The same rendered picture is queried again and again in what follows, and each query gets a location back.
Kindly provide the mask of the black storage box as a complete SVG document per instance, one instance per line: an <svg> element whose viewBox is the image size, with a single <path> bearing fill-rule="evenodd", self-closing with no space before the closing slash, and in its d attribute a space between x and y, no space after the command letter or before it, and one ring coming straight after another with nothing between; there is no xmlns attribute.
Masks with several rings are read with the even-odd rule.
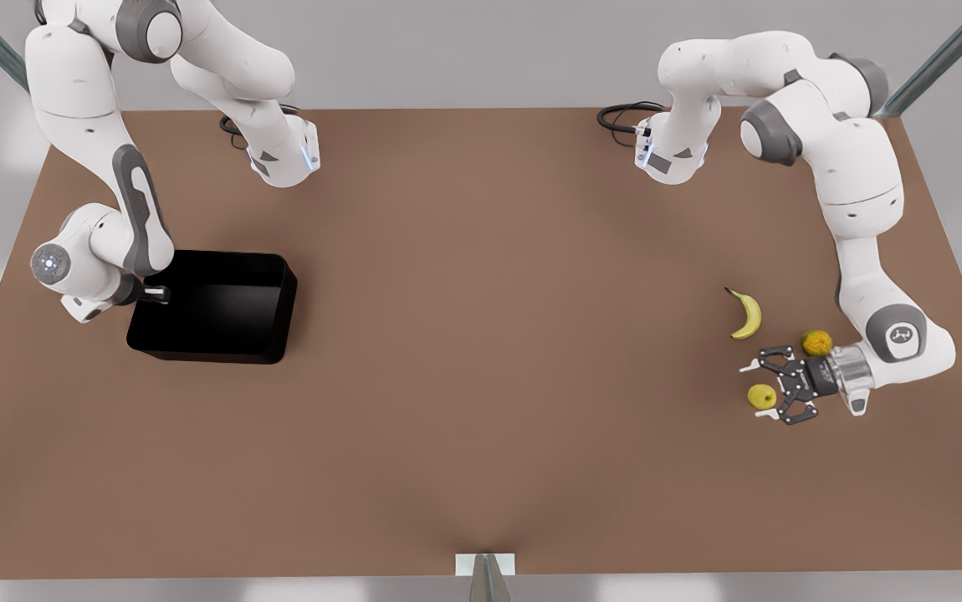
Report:
<svg viewBox="0 0 962 602"><path fill-rule="evenodd" d="M126 343L163 360L274 365L283 358L298 279L281 255L175 252L145 279L167 304L138 301Z"/></svg>

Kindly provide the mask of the yellow banana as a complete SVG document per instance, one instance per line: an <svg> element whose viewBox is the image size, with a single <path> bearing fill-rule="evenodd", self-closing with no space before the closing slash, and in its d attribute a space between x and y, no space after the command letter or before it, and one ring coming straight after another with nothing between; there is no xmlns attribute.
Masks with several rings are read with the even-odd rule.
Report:
<svg viewBox="0 0 962 602"><path fill-rule="evenodd" d="M757 302L756 298L748 294L738 293L738 291L730 289L729 287L725 287L724 290L726 293L730 293L736 297L745 310L745 323L742 324L737 331L732 333L732 339L748 339L759 331L761 324L763 324L763 311L761 311L759 302Z"/></svg>

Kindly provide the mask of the silver frame post with foot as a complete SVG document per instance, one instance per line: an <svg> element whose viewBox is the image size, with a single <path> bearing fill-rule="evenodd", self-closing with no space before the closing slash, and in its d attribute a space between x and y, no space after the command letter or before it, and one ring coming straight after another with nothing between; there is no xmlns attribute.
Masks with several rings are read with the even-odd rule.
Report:
<svg viewBox="0 0 962 602"><path fill-rule="evenodd" d="M514 554L455 555L455 575L471 578L468 602L512 602L505 576L515 573Z"/></svg>

